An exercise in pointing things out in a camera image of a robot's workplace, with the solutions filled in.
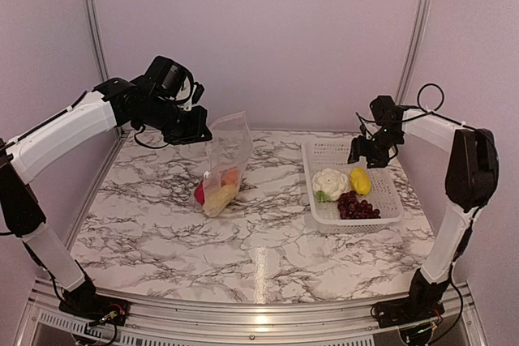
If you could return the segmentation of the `white cauliflower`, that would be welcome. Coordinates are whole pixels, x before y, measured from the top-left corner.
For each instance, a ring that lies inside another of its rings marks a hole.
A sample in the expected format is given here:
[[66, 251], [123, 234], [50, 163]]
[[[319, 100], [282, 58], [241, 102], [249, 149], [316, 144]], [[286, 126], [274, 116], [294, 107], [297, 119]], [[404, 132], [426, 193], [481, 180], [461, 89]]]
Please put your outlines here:
[[337, 201], [349, 186], [348, 175], [335, 169], [322, 169], [311, 179], [311, 187], [319, 203]]

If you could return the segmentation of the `white plastic basket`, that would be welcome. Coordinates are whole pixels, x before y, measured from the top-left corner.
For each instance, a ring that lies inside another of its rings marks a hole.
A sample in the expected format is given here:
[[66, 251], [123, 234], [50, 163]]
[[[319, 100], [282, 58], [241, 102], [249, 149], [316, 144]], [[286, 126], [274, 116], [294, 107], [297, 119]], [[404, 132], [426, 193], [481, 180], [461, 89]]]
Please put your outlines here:
[[374, 233], [404, 215], [389, 169], [350, 163], [351, 138], [309, 139], [302, 161], [313, 225], [321, 233]]

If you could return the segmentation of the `orange pumpkin toy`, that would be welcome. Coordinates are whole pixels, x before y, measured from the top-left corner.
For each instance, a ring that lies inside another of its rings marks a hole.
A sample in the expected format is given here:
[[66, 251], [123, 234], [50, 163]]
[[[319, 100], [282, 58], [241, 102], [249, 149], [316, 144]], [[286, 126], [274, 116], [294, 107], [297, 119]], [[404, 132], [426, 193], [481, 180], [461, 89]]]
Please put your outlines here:
[[227, 169], [221, 174], [221, 184], [223, 186], [236, 186], [238, 184], [238, 168]]

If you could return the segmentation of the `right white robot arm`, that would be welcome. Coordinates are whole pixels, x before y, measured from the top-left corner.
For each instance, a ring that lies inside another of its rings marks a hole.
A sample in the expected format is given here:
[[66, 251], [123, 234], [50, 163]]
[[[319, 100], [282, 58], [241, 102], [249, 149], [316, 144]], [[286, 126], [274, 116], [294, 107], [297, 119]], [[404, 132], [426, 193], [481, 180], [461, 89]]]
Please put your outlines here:
[[364, 158], [369, 169], [384, 168], [389, 151], [402, 145], [407, 135], [450, 154], [444, 181], [446, 208], [431, 252], [415, 272], [407, 297], [373, 306], [379, 326], [385, 328], [425, 320], [441, 310], [440, 301], [452, 283], [455, 262], [468, 245], [477, 214], [496, 191], [499, 159], [494, 136], [487, 129], [418, 106], [396, 105], [390, 96], [374, 99], [370, 110], [379, 129], [352, 140], [349, 163]]

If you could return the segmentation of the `clear zip top bag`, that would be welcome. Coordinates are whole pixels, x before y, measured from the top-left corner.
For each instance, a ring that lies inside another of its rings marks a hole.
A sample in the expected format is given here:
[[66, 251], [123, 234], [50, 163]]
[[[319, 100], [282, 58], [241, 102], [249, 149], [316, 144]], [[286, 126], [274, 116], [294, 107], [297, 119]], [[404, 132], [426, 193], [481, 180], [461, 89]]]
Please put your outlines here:
[[212, 140], [205, 146], [208, 169], [201, 180], [205, 197], [223, 186], [221, 174], [234, 167], [238, 168], [239, 179], [236, 186], [239, 192], [243, 174], [253, 151], [247, 113], [242, 111], [220, 117], [209, 126], [209, 130], [212, 132]]

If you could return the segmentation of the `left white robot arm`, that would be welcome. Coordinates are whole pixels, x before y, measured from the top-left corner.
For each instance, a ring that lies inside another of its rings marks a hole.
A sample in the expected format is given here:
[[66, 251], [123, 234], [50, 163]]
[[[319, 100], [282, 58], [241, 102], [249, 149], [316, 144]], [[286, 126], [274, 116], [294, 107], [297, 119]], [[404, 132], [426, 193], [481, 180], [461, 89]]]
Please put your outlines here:
[[168, 145], [209, 141], [207, 110], [198, 104], [204, 86], [191, 76], [153, 81], [112, 78], [84, 93], [73, 105], [25, 134], [1, 143], [1, 209], [10, 235], [63, 288], [60, 309], [83, 318], [112, 311], [124, 303], [97, 294], [92, 279], [50, 228], [31, 182], [54, 161], [96, 135], [130, 125], [159, 130]]

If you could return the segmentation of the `red bell pepper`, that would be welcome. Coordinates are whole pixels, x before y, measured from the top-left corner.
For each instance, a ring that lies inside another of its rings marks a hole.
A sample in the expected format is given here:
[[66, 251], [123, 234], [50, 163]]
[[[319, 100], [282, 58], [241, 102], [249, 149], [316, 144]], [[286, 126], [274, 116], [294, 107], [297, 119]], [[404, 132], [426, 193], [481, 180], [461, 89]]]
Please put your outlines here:
[[204, 184], [200, 182], [199, 185], [195, 188], [194, 191], [194, 199], [199, 205], [204, 205], [205, 203], [205, 194], [204, 194]]

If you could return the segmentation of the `yellow lemon toy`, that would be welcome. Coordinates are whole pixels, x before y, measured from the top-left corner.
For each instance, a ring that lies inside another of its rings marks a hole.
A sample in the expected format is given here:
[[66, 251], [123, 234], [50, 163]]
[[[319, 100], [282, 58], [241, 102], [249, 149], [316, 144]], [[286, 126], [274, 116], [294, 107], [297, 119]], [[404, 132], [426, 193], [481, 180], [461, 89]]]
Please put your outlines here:
[[371, 192], [371, 179], [361, 168], [354, 168], [350, 172], [350, 184], [359, 195], [368, 195]]

